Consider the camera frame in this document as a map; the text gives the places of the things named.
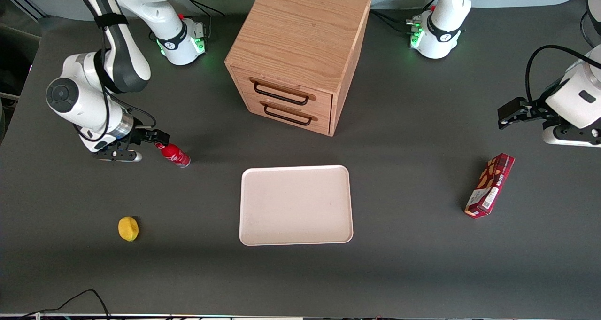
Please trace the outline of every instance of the white tray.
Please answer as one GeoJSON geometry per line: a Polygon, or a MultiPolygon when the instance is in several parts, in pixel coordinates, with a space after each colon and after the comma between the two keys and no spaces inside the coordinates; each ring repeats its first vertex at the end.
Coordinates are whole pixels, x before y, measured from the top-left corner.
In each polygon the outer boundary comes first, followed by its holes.
{"type": "Polygon", "coordinates": [[[344,243],[352,237],[346,167],[249,168],[242,174],[244,245],[344,243]]]}

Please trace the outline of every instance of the table surface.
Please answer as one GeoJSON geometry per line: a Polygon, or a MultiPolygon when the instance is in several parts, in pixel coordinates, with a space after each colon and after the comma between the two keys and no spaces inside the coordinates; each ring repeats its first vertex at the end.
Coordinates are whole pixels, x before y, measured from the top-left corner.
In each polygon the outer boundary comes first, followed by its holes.
{"type": "MultiPolygon", "coordinates": [[[[152,68],[141,93],[187,151],[180,169],[152,145],[137,164],[94,160],[45,103],[62,61],[99,48],[94,23],[51,19],[0,148],[0,310],[57,307],[95,288],[112,313],[432,318],[601,317],[601,157],[541,140],[540,123],[499,131],[496,109],[524,94],[543,44],[588,51],[582,1],[474,9],[442,60],[370,17],[333,138],[250,114],[223,60],[243,17],[214,18],[208,54],[176,67],[131,32],[152,68]],[[485,166],[516,163],[492,215],[462,208],[485,166]],[[245,247],[238,239],[247,168],[343,164],[354,238],[339,245],[245,247]],[[117,222],[141,220],[139,240],[117,222]]],[[[393,12],[408,18],[415,11],[393,12]]],[[[533,92],[573,63],[545,52],[533,92]]],[[[92,295],[73,313],[101,313],[92,295]]]]}

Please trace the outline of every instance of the black metal handle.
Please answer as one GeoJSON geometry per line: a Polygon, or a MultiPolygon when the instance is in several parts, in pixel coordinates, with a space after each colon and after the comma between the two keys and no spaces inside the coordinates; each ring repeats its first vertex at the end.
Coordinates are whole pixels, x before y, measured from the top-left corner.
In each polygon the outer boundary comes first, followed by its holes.
{"type": "Polygon", "coordinates": [[[272,113],[272,112],[269,112],[269,111],[267,110],[267,108],[270,108],[270,106],[269,106],[268,104],[263,104],[263,111],[265,112],[265,114],[266,114],[266,115],[270,115],[270,116],[272,116],[272,117],[275,117],[275,118],[283,119],[283,120],[285,120],[285,121],[290,121],[290,123],[295,123],[295,124],[298,124],[298,125],[307,126],[307,125],[309,125],[309,124],[311,123],[311,121],[313,120],[313,118],[312,118],[312,117],[303,117],[303,118],[307,118],[307,119],[309,119],[309,121],[307,121],[307,122],[305,123],[305,122],[303,122],[303,121],[298,121],[298,120],[296,120],[296,119],[292,119],[292,118],[284,117],[283,115],[274,114],[274,113],[272,113]]]}
{"type": "Polygon", "coordinates": [[[294,100],[294,99],[289,99],[289,98],[286,98],[286,97],[282,97],[281,95],[277,95],[277,94],[274,94],[274,93],[269,93],[267,91],[260,90],[260,89],[257,88],[257,86],[259,86],[259,83],[258,82],[254,82],[254,83],[255,83],[254,87],[255,87],[255,92],[256,93],[260,93],[262,95],[266,95],[268,97],[272,97],[272,98],[275,98],[275,99],[284,100],[284,101],[287,101],[288,103],[295,104],[295,105],[305,105],[305,104],[307,104],[307,102],[309,102],[309,96],[308,95],[305,95],[305,100],[298,101],[298,100],[294,100]]]}

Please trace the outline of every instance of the wooden cabinet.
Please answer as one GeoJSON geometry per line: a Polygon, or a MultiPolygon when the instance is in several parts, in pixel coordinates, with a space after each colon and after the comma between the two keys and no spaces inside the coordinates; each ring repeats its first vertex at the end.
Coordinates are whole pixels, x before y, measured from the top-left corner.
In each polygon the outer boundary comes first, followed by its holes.
{"type": "Polygon", "coordinates": [[[225,65],[248,110],[333,136],[371,0],[256,0],[225,65]]]}

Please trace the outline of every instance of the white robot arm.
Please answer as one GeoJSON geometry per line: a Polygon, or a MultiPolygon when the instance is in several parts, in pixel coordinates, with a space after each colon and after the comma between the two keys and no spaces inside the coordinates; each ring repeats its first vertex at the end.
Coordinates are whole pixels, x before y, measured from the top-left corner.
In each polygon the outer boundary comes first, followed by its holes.
{"type": "MultiPolygon", "coordinates": [[[[586,9],[597,33],[601,36],[601,0],[586,0],[586,9]]],[[[580,57],[565,70],[564,76],[532,99],[529,81],[526,95],[498,109],[499,128],[518,121],[544,119],[543,140],[549,144],[601,147],[601,46],[582,56],[562,46],[542,46],[530,57],[546,48],[555,48],[580,57]]]]}
{"type": "Polygon", "coordinates": [[[116,0],[146,22],[168,61],[187,65],[205,52],[204,27],[189,18],[180,19],[167,1],[116,0]]]}
{"type": "Polygon", "coordinates": [[[457,46],[459,27],[471,8],[471,0],[438,0],[434,11],[428,9],[407,20],[414,32],[409,46],[428,58],[445,57],[457,46]]]}
{"type": "Polygon", "coordinates": [[[166,143],[168,135],[159,130],[136,129],[141,122],[109,91],[141,91],[150,79],[150,67],[133,41],[116,0],[82,1],[111,48],[67,57],[62,74],[48,86],[46,101],[56,114],[76,126],[82,142],[97,158],[139,161],[139,153],[122,146],[141,141],[166,143]]]}

